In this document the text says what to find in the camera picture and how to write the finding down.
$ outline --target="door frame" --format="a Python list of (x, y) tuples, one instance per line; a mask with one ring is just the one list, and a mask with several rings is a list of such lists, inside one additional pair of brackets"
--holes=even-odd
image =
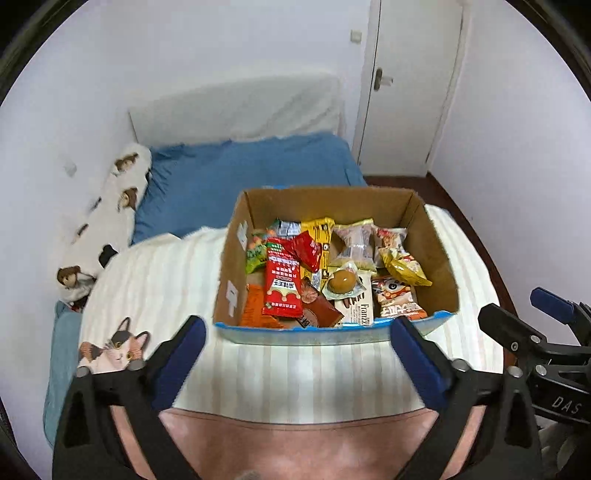
[[(466, 38), (469, 32), (470, 13), (472, 7), (472, 0), (456, 0), (462, 7), (462, 20), (460, 23), (460, 37), (458, 39), (458, 46), (456, 52), (456, 59), (453, 65), (452, 78), (450, 79), (449, 88), (445, 101), (443, 102), (443, 109), (441, 117), (437, 124), (437, 130), (431, 143), (431, 149), (425, 159), (427, 164), (427, 171), (431, 169), (433, 163), (434, 152), (437, 149), (437, 144), (441, 139), (443, 127), (447, 119), (447, 114), (451, 107), (454, 93), (456, 91), (457, 80), (460, 76), (462, 64), (466, 52)], [(361, 144), (363, 141), (363, 133), (365, 131), (365, 122), (367, 120), (369, 109), (369, 97), (371, 95), (372, 81), (374, 79), (375, 71), (375, 55), (378, 48), (378, 32), (379, 32), (379, 16), (382, 8), (382, 0), (371, 0), (369, 4), (369, 21), (368, 21), (368, 36), (365, 44), (365, 58), (363, 61), (363, 68), (361, 70), (361, 94), (359, 95), (359, 110), (357, 112), (357, 121), (355, 124), (355, 136), (353, 137), (353, 145), (351, 146), (351, 153), (353, 158), (360, 165), (359, 156), (361, 154)]]

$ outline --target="yellow snack package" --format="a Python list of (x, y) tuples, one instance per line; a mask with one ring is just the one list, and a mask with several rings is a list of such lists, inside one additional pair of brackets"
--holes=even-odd
[(433, 282), (427, 279), (419, 262), (404, 249), (380, 248), (379, 254), (384, 266), (397, 280), (413, 287), (430, 287)]
[(332, 218), (325, 217), (309, 222), (302, 222), (300, 225), (300, 233), (308, 232), (312, 240), (322, 244), (322, 254), (320, 256), (320, 269), (313, 273), (304, 267), (300, 267), (301, 277), (309, 278), (312, 286), (322, 291), (324, 284), (329, 279), (329, 252), (330, 252), (330, 237), (332, 235), (332, 227), (335, 221)]

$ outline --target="white headboard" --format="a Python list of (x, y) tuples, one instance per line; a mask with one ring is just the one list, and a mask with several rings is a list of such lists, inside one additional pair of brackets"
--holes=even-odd
[(339, 79), (305, 73), (197, 87), (129, 109), (138, 142), (150, 147), (252, 141), (339, 132)]

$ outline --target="door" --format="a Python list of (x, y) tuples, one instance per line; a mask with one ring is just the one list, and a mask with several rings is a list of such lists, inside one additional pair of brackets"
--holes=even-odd
[(365, 175), (427, 173), (462, 24), (457, 0), (381, 0), (359, 160)]

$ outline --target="blue blanket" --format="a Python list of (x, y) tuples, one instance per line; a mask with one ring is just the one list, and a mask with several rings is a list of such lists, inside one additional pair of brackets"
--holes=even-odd
[(224, 227), (241, 191), (293, 185), (366, 183), (347, 143), (328, 133), (153, 148), (132, 243), (166, 232), (183, 236), (202, 226)]
[(51, 337), (49, 383), (45, 396), (43, 427), (45, 437), (53, 447), (61, 408), (78, 365), (78, 336), (82, 314), (71, 311), (65, 303), (56, 303), (56, 319)]

